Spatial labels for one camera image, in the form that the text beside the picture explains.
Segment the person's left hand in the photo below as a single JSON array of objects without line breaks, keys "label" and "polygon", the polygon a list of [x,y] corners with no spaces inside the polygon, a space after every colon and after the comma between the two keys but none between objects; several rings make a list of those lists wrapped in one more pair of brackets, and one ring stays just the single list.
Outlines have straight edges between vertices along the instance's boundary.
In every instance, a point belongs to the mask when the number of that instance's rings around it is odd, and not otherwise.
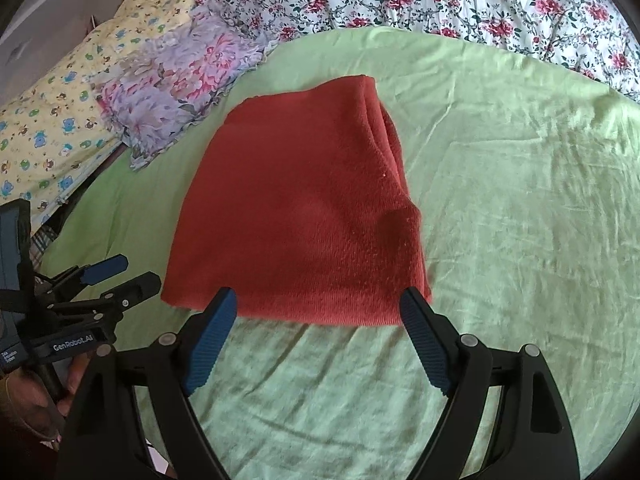
[{"label": "person's left hand", "polygon": [[[91,358],[91,353],[83,353],[70,361],[66,395],[56,404],[58,416],[66,417],[70,412]],[[52,415],[47,390],[35,376],[14,370],[1,379],[1,429],[21,431],[39,441],[58,440],[61,437],[61,430]]]}]

